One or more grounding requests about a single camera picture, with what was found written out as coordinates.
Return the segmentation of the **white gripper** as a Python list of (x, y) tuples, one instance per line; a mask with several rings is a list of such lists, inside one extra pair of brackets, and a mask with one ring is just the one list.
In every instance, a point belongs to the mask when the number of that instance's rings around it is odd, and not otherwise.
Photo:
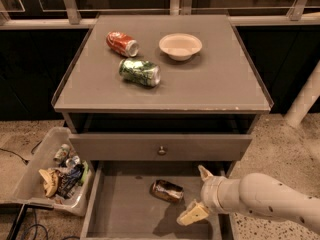
[(201, 200), (193, 200), (177, 218), (177, 223), (188, 226), (201, 221), (209, 213), (227, 214), (237, 212), (240, 208), (239, 179), (228, 179), (223, 176), (213, 176), (204, 166), (199, 165), (201, 180)]

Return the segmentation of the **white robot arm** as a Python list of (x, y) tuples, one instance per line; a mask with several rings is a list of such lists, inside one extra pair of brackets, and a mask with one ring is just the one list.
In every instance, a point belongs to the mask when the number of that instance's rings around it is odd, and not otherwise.
[(284, 116), (262, 116), (253, 146), (230, 177), (199, 167), (201, 199), (177, 219), (190, 225), (215, 214), (292, 221), (320, 230), (319, 120), (307, 115), (319, 98), (315, 68)]

